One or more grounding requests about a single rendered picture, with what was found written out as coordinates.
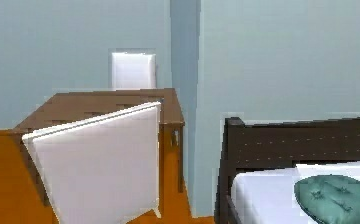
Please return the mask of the dark brown bed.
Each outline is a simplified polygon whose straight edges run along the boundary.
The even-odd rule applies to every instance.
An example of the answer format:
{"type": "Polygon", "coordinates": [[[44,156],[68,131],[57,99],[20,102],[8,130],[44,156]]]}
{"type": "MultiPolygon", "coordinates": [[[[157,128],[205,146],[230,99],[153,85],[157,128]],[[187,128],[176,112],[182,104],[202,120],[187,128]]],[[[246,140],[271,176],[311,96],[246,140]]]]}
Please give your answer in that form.
{"type": "Polygon", "coordinates": [[[247,125],[225,120],[215,224],[241,224],[231,199],[239,173],[293,168],[299,163],[335,164],[360,161],[360,117],[247,125]]]}

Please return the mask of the white chair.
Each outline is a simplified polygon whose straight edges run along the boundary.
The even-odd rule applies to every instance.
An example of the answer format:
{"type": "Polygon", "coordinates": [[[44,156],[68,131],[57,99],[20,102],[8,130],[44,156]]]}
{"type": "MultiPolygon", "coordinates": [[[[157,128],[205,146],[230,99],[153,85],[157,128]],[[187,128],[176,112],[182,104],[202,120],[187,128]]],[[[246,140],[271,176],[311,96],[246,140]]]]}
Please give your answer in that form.
{"type": "Polygon", "coordinates": [[[22,136],[59,224],[127,224],[159,214],[161,104],[22,136]]]}
{"type": "Polygon", "coordinates": [[[111,87],[114,90],[154,89],[156,87],[156,55],[112,53],[111,87]]]}

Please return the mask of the brown wooden table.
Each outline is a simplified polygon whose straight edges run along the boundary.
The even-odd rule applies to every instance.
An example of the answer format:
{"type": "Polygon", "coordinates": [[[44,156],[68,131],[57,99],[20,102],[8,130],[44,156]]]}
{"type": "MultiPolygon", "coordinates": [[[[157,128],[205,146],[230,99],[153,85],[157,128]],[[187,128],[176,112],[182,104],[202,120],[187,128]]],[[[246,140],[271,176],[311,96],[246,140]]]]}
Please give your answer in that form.
{"type": "Polygon", "coordinates": [[[23,155],[23,161],[41,202],[47,206],[49,199],[41,177],[21,140],[24,134],[155,101],[162,104],[159,128],[160,195],[166,196],[168,190],[177,190],[182,193],[184,191],[183,127],[185,120],[175,89],[68,92],[53,95],[12,129],[13,141],[23,155]]]}

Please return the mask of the green round cushion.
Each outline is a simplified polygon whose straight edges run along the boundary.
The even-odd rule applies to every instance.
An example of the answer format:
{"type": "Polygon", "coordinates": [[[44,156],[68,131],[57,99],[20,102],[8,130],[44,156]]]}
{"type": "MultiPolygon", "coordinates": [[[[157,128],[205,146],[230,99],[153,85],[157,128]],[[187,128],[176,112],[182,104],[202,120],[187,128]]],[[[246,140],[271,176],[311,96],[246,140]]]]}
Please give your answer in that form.
{"type": "Polygon", "coordinates": [[[360,181],[344,175],[316,175],[294,184],[300,208],[317,224],[360,224],[360,181]]]}

